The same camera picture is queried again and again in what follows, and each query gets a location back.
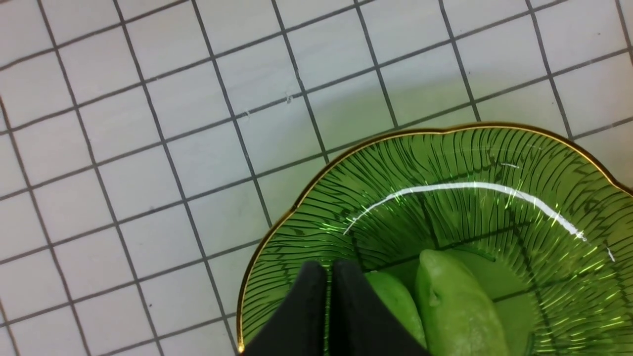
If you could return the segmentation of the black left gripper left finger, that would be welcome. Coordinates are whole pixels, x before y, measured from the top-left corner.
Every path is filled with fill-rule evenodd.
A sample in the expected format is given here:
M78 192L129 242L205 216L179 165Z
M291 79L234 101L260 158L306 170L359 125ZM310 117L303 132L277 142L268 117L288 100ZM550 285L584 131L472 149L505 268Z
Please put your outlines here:
M325 343L326 270L303 263L289 293L249 342L244 356L322 356Z

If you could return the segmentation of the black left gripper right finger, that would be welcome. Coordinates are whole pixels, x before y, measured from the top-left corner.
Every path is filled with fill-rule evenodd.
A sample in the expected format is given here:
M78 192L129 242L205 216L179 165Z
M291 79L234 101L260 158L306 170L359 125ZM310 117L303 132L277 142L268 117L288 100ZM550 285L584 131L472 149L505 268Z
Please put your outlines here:
M328 349L331 356L429 356L398 322L353 261L332 266Z

